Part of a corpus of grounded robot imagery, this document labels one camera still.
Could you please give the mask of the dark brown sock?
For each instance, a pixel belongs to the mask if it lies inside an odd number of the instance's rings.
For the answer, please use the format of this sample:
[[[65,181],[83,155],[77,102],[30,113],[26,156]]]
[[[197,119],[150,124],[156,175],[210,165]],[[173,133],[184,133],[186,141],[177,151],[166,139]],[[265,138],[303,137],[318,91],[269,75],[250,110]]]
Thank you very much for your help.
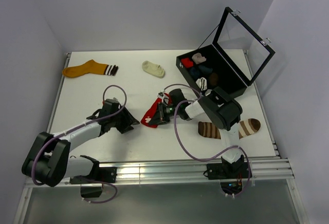
[[[217,73],[213,72],[209,75],[208,77],[208,83],[210,86],[212,87],[216,87],[218,85],[219,82],[219,76]]]

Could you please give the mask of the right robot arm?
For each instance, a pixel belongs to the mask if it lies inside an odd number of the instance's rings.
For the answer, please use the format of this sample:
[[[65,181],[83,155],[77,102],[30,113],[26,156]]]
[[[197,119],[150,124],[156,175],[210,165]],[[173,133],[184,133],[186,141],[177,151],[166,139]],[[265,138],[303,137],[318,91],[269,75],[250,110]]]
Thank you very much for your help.
[[[160,101],[157,103],[155,113],[152,117],[147,117],[147,125],[160,126],[174,121],[175,136],[183,151],[193,160],[209,162],[216,158],[221,159],[221,169],[218,172],[220,177],[232,178],[244,170],[244,166],[249,166],[245,162],[247,155],[241,148],[239,138],[239,125],[243,112],[240,104],[230,97],[224,90],[217,87],[210,91],[208,95],[197,93],[197,99],[187,100],[180,88],[169,93],[162,91],[158,94]],[[177,129],[177,118],[190,121],[195,117],[206,114],[211,120],[206,126],[199,125],[202,134],[207,132],[217,132],[225,148],[210,158],[197,158],[184,147]]]

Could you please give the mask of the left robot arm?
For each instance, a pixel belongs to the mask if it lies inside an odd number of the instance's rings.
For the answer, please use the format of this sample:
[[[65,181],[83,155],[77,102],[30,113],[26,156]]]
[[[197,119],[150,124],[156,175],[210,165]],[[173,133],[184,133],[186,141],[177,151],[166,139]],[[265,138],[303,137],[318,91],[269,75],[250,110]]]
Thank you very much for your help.
[[[101,181],[110,173],[100,169],[100,162],[90,156],[71,157],[70,152],[83,143],[101,137],[115,128],[125,134],[139,121],[116,99],[106,99],[102,108],[68,131],[37,135],[23,165],[22,173],[34,178],[37,185],[54,187],[64,178],[84,182]]]

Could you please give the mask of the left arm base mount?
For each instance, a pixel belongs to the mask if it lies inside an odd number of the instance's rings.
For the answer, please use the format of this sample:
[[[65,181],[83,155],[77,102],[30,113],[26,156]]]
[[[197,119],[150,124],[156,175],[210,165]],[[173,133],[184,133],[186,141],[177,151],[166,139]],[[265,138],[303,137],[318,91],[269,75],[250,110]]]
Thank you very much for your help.
[[[104,193],[105,185],[110,186],[116,182],[117,167],[100,167],[95,173],[88,176],[76,176],[70,178],[70,184],[100,183],[101,186],[81,186],[80,195],[82,198],[99,198]]]

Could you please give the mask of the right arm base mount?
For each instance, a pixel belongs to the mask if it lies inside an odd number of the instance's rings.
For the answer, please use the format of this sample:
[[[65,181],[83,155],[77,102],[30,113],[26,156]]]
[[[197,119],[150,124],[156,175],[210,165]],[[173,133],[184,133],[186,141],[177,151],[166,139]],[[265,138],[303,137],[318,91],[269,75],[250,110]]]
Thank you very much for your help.
[[[247,162],[208,163],[204,176],[209,180],[248,179],[252,177],[252,172]]]

